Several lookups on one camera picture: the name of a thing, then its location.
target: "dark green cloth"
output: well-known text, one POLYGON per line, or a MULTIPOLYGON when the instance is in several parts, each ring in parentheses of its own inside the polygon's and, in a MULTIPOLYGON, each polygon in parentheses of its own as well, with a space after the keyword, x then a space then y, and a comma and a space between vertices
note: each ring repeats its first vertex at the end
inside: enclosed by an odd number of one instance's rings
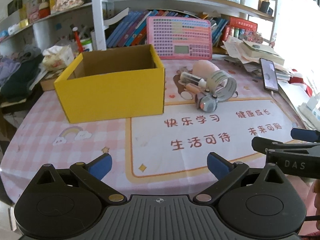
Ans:
POLYGON ((29 87, 40 72, 38 65, 42 60, 43 56, 40 54, 33 60, 29 60, 21 64, 20 68, 12 74, 1 88, 0 94, 5 101, 18 102, 27 98, 31 94, 29 87))

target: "clothing pile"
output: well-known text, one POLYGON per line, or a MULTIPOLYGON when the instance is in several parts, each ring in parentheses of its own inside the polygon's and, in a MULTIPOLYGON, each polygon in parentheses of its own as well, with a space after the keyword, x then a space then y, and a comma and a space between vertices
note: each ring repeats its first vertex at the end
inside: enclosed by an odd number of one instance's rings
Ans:
POLYGON ((3 101, 18 102, 31 94, 30 86, 40 72, 41 50, 26 45, 23 52, 0 59, 0 95, 3 101))

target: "person's arm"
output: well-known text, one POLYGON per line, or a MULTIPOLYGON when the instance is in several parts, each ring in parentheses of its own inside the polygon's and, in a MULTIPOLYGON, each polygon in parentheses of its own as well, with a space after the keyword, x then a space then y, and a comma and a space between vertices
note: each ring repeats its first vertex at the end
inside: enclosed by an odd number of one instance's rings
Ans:
MULTIPOLYGON (((317 179, 315 182, 313 192, 316 193, 316 198, 315 198, 315 208, 317 209, 316 215, 320 215, 320 180, 319 179, 317 179)), ((320 230, 320 220, 316 222, 316 227, 318 230, 320 230)))

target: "clear tape roll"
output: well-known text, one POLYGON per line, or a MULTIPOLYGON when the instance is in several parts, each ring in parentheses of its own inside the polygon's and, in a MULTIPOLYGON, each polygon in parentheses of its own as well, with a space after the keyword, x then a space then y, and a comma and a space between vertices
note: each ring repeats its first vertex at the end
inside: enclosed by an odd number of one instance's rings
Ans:
POLYGON ((212 76, 207 79, 207 88, 210 89, 210 93, 217 96, 218 102, 224 102, 236 92, 237 82, 224 70, 218 70, 213 72, 212 76), (219 84, 224 80, 227 80, 226 85, 219 91, 216 91, 219 84))

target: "star print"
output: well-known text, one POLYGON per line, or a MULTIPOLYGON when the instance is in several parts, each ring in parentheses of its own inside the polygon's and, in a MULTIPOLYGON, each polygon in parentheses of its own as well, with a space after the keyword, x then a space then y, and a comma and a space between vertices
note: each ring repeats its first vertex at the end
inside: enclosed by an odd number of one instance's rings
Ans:
POLYGON ((139 170, 144 172, 146 168, 147 167, 144 164, 141 164, 141 166, 139 167, 139 170))
POLYGON ((110 149, 110 148, 108 148, 108 147, 104 147, 101 151, 102 151, 103 153, 109 153, 109 149, 110 149))

